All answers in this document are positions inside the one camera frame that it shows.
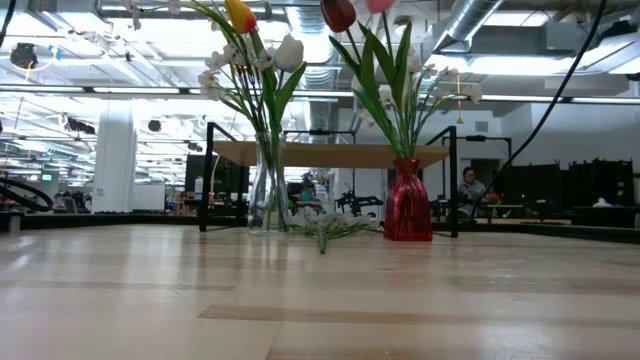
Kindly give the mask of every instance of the person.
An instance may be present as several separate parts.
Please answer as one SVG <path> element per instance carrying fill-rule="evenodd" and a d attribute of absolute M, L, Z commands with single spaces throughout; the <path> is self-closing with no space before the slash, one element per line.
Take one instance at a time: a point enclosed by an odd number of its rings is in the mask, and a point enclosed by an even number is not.
<path fill-rule="evenodd" d="M 459 210 L 471 216 L 473 204 L 480 196 L 482 196 L 482 194 L 484 194 L 486 188 L 484 184 L 476 180 L 476 174 L 470 166 L 467 166 L 462 170 L 462 178 L 463 181 L 460 186 L 458 186 L 458 196 L 460 199 Z"/>

